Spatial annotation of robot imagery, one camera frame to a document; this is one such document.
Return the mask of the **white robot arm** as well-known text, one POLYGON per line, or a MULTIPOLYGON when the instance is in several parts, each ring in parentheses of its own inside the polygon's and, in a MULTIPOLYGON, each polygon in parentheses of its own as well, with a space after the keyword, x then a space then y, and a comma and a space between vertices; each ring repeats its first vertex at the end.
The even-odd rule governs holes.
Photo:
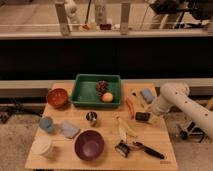
POLYGON ((154 116, 163 116, 172 106, 176 106, 213 140, 213 111, 191 100, 189 93, 186 83, 163 84, 160 95, 151 103, 151 113, 154 116))

